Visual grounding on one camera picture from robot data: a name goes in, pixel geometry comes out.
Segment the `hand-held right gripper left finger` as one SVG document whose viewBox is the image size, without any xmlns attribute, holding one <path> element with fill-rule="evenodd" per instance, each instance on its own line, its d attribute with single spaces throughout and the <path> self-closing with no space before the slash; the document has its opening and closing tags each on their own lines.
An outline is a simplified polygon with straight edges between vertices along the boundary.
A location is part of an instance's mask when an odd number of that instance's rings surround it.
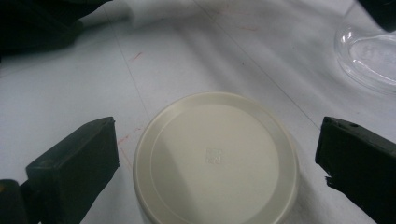
<svg viewBox="0 0 396 224">
<path fill-rule="evenodd" d="M 120 166 L 115 120 L 90 121 L 26 167 L 42 224 L 79 224 Z"/>
</svg>

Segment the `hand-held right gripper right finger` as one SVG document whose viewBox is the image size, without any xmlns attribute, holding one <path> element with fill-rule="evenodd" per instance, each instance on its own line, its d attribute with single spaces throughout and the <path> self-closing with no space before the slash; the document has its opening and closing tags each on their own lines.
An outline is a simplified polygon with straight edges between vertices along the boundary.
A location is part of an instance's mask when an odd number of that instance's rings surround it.
<svg viewBox="0 0 396 224">
<path fill-rule="evenodd" d="M 396 224 L 396 144 L 358 124 L 323 119 L 315 162 L 329 187 L 377 224 Z"/>
</svg>

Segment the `clear plastic container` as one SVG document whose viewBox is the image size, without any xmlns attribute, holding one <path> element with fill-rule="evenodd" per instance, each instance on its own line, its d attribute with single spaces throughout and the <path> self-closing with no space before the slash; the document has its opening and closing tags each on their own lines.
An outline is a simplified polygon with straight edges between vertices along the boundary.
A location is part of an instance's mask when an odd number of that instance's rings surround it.
<svg viewBox="0 0 396 224">
<path fill-rule="evenodd" d="M 334 50 L 337 62 L 353 80 L 373 91 L 396 95 L 396 32 L 341 25 Z"/>
</svg>

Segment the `cream plastic jar lid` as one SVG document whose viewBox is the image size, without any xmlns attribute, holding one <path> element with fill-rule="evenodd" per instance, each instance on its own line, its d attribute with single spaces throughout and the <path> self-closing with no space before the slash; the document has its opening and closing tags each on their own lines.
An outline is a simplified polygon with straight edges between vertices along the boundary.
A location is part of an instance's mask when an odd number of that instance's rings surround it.
<svg viewBox="0 0 396 224">
<path fill-rule="evenodd" d="M 166 107 L 134 155 L 135 193 L 152 224 L 281 224 L 298 184 L 295 146 L 282 124 L 227 92 Z"/>
</svg>

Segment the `white table cover sheet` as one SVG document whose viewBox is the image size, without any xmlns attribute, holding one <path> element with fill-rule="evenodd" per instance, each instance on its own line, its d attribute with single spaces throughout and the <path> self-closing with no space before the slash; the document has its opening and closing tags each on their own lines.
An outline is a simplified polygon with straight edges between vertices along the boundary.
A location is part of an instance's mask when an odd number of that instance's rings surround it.
<svg viewBox="0 0 396 224">
<path fill-rule="evenodd" d="M 340 68 L 334 34 L 353 0 L 112 0 L 58 49 L 0 60 L 0 179 L 82 124 L 113 117 L 120 168 L 82 224 L 149 224 L 133 185 L 142 132 L 163 108 L 205 91 L 267 108 L 297 144 L 301 179 L 285 224 L 374 224 L 328 187 L 315 162 L 324 117 L 396 142 L 396 95 Z"/>
</svg>

